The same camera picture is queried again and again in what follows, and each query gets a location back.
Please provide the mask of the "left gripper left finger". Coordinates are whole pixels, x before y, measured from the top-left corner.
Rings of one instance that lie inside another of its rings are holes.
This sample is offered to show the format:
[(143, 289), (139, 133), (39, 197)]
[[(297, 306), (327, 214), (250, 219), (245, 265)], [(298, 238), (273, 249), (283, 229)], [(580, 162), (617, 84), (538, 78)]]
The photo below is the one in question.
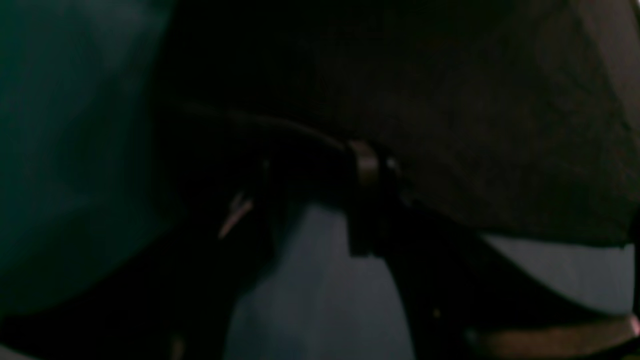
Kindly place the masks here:
[(80, 295), (1, 323), (1, 344), (38, 360), (221, 360), (234, 305), (274, 257), (274, 155), (232, 159), (194, 210)]

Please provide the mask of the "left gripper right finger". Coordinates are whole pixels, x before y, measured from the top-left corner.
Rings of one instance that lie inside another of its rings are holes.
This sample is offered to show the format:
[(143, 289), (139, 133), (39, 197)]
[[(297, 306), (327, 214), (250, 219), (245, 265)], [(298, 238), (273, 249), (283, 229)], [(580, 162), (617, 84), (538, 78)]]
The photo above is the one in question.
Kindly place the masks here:
[(476, 231), (403, 193), (397, 161), (347, 143), (349, 250), (386, 263), (418, 360), (621, 360), (639, 310), (608, 315), (553, 292)]

